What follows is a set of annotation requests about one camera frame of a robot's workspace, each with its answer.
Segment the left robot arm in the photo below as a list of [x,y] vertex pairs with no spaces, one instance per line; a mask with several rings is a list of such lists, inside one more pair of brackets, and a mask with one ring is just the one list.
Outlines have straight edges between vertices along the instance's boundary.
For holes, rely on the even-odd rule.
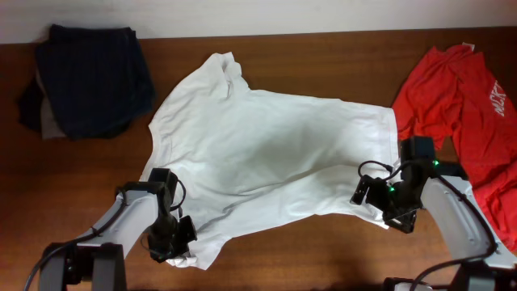
[[39,290],[66,290],[89,281],[93,290],[126,290],[124,260],[136,242],[158,263],[189,252],[197,239],[194,223],[174,203],[177,187],[186,188],[166,168],[154,168],[145,182],[128,182],[116,189],[112,207],[84,234],[68,242],[53,242],[44,250],[24,286],[39,274]]

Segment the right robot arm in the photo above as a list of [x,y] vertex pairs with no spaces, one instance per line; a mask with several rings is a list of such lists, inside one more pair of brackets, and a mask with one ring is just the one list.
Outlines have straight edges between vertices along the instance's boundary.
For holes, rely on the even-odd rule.
[[382,166],[389,176],[359,174],[351,203],[380,210],[387,226],[405,234],[413,232],[418,210],[427,210],[452,258],[414,279],[388,277],[382,288],[514,290],[516,257],[482,213],[462,166],[437,160],[429,137],[410,137],[400,146],[400,165]]

